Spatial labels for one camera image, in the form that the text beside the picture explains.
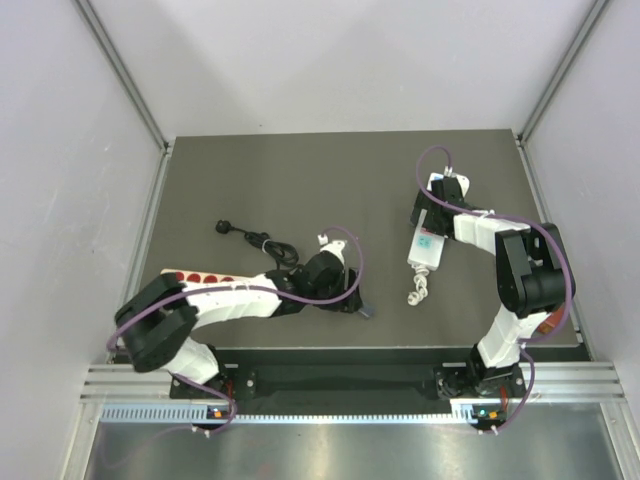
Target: white cable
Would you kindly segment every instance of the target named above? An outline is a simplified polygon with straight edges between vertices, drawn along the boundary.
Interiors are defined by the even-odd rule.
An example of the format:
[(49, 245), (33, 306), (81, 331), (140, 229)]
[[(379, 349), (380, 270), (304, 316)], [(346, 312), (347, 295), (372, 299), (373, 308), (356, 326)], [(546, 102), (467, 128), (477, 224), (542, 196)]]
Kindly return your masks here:
[(264, 246), (267, 244), (267, 242), (271, 242), (272, 240), (270, 238), (267, 238), (264, 242), (262, 242), (262, 253), (267, 253), (264, 251)]
[(412, 265), (411, 267), (416, 272), (413, 276), (413, 282), (416, 284), (416, 290), (409, 294), (407, 303), (412, 307), (415, 307), (429, 294), (427, 290), (427, 275), (429, 275), (429, 269), (426, 265)]

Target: black power cord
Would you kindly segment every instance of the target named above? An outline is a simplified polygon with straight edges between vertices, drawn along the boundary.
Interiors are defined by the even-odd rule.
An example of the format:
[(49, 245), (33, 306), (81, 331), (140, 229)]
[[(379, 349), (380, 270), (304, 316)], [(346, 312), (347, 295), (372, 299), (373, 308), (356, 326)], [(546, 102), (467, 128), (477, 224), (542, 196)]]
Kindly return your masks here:
[(259, 248), (276, 261), (276, 268), (278, 270), (280, 270), (280, 268), (283, 270), (292, 270), (298, 265), (298, 260), (300, 260), (298, 251), (293, 245), (271, 240), (267, 232), (248, 232), (242, 228), (234, 227), (231, 225), (231, 222), (227, 220), (218, 220), (216, 231), (223, 235), (234, 231), (244, 233), (244, 239), (249, 242), (249, 245)]

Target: black bracket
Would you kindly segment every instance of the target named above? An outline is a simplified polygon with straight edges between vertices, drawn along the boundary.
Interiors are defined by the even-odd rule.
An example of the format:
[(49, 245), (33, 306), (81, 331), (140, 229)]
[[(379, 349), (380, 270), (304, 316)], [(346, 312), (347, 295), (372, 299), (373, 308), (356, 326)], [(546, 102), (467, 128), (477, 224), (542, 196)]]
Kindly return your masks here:
[[(566, 258), (558, 227), (541, 225)], [(560, 260), (546, 240), (534, 229), (498, 232), (496, 271), (500, 300), (518, 318), (532, 313), (556, 311), (565, 300), (565, 284)], [(576, 286), (571, 273), (572, 296)]]
[[(151, 305), (180, 293), (184, 285), (173, 273), (154, 278), (115, 315), (121, 326)], [(170, 362), (198, 321), (198, 309), (180, 299), (150, 313), (129, 328), (122, 340), (136, 372), (150, 372)]]

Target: white enclosure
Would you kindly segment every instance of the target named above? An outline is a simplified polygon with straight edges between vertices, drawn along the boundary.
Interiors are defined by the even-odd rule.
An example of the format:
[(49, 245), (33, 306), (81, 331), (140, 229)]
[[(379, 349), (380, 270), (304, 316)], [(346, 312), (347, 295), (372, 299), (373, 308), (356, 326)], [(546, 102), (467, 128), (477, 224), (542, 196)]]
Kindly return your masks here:
[(548, 208), (562, 227), (591, 346), (615, 362), (640, 419), (638, 135), (640, 4), (617, 0), (530, 141)]
[(519, 131), (588, 0), (94, 0), (165, 135)]
[(160, 152), (71, 2), (3, 2), (0, 64), (0, 476), (49, 479)]
[(580, 320), (640, 419), (639, 20), (633, 0), (2, 2), (0, 476), (64, 467), (176, 136), (535, 126), (520, 147)]

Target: cable tie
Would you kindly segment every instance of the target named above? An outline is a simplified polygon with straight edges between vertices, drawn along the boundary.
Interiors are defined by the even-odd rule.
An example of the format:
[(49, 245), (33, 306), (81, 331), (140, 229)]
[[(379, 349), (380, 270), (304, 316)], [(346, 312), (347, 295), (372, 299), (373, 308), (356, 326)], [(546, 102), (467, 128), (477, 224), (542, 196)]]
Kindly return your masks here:
[(264, 242), (262, 242), (262, 253), (267, 253), (264, 251), (264, 246), (267, 244), (267, 242), (271, 242), (272, 240), (270, 238), (267, 238)]

